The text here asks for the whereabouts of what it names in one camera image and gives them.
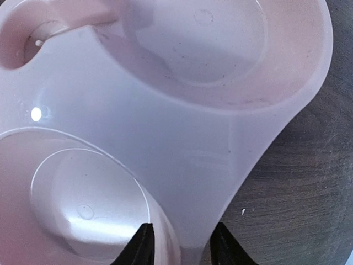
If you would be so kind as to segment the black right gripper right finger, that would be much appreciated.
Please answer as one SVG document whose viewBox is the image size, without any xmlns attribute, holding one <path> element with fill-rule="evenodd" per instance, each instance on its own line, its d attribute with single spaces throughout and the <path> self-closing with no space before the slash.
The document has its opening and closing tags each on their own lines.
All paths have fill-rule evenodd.
<svg viewBox="0 0 353 265">
<path fill-rule="evenodd" d="M 222 222 L 211 235 L 210 252 L 212 265 L 258 265 Z"/>
</svg>

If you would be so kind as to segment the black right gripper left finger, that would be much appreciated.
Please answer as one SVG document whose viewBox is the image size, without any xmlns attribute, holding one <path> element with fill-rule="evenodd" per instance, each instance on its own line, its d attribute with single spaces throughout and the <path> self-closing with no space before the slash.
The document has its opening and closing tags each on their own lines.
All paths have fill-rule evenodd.
<svg viewBox="0 0 353 265">
<path fill-rule="evenodd" d="M 155 235 L 152 223 L 143 223 L 111 265 L 154 265 Z"/>
</svg>

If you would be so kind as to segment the pink double pet bowl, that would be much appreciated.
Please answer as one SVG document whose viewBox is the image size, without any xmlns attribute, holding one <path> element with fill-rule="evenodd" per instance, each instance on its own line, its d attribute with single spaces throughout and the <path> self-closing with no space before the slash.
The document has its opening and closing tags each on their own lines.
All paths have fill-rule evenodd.
<svg viewBox="0 0 353 265">
<path fill-rule="evenodd" d="M 199 264 L 332 53 L 326 1 L 4 1 L 1 263 Z"/>
</svg>

